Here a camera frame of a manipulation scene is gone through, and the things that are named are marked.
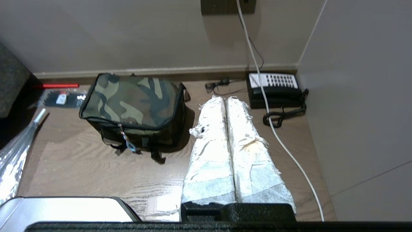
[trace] camouflage bag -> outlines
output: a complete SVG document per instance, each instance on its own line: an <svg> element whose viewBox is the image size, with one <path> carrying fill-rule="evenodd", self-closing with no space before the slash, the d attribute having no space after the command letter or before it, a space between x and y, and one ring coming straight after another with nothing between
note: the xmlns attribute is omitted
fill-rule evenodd
<svg viewBox="0 0 412 232"><path fill-rule="evenodd" d="M164 163L157 146L175 146L183 128L184 86L139 76L100 74L91 85L79 117L86 119L112 147L140 152Z"/></svg>

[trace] white cable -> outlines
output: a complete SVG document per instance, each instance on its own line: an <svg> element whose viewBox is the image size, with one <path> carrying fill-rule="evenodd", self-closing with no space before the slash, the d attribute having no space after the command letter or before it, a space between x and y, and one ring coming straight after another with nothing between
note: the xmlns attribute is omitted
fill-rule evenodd
<svg viewBox="0 0 412 232"><path fill-rule="evenodd" d="M243 25L243 30L245 31L245 37L246 37L246 41L248 42L248 46L250 49L250 54L252 55L252 59L253 62L255 63L255 67L256 67L256 71L257 71L257 76L259 77L259 86L260 89L262 91L262 95L263 95L263 99L265 100L265 106L266 106L266 112L269 113L269 104L267 103L267 98L266 98L266 93L265 90L263 89L263 85L262 85L262 80L260 79L260 70L259 70L259 66L258 63L256 62L256 58L255 58L255 54L253 52L252 49L252 45L250 44L250 40L249 40L249 35L248 35L248 30L246 29L246 23L245 20L243 18L243 14L242 14L242 9L240 8L240 2L239 0L236 0L236 4L237 4L237 11L239 13L239 17L240 17L240 21L242 22ZM316 203L318 204L319 207L319 213L321 214L321 220L324 222L325 219L323 218L323 211L322 211L322 206L319 202L319 198L318 195L316 194L315 189L313 188L312 182L309 180L308 176L306 175L306 172L303 170L302 166L299 164L299 162L294 158L294 156L292 155L292 153L286 148L286 146L283 144L282 140L279 138L278 134L275 131L275 128L273 127L273 123L272 123L272 119L269 117L269 124L270 124L270 128L272 129L273 134L275 135L276 139L279 141L279 143L281 144L281 146L283 147L283 149L285 149L286 153L292 158L292 160L295 162L295 164L297 165L297 167L300 169L300 171L302 172L302 174L304 175L306 181L308 182L313 195L315 196L315 200Z"/></svg>

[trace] corded telephone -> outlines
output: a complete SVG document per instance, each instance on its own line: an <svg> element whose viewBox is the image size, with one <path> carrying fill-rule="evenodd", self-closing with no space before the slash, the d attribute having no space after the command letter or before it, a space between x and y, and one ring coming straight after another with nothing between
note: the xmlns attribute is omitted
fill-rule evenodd
<svg viewBox="0 0 412 232"><path fill-rule="evenodd" d="M279 128L286 118L296 116L306 112L305 99L308 89L303 92L295 75L285 73L260 73L261 82L266 93L269 108L282 108L282 112L269 112L263 117L263 123L269 125L271 117L274 127ZM246 79L249 102L252 109L265 108L262 91L260 89L259 77L257 73L250 73ZM299 107L292 111L285 112L285 107Z"/></svg>

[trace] aluminum foil wrapped object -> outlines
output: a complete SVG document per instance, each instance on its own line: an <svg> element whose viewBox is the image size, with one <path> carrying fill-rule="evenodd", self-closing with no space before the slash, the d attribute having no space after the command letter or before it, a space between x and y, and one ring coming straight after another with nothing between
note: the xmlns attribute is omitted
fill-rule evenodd
<svg viewBox="0 0 412 232"><path fill-rule="evenodd" d="M248 105L236 97L226 101L227 127L232 154L236 200L239 203L287 203L296 213L292 194L259 136Z"/></svg>
<svg viewBox="0 0 412 232"><path fill-rule="evenodd" d="M46 109L0 151L0 204L16 196L24 163Z"/></svg>
<svg viewBox="0 0 412 232"><path fill-rule="evenodd" d="M232 161L227 138L225 101L213 96L203 106L198 125L189 130L196 137L189 170L183 183L182 203L200 205L236 202Z"/></svg>

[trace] white fabric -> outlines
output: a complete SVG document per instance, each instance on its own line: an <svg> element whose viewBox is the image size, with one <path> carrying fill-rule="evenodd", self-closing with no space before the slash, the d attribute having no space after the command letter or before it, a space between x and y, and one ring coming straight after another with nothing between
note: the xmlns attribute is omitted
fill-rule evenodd
<svg viewBox="0 0 412 232"><path fill-rule="evenodd" d="M237 202L287 203L296 213L292 194L269 156L267 142L252 123L248 105L229 97L226 108Z"/></svg>
<svg viewBox="0 0 412 232"><path fill-rule="evenodd" d="M213 96L200 109L198 125L189 130L196 141L183 183L182 203L234 203L224 99Z"/></svg>

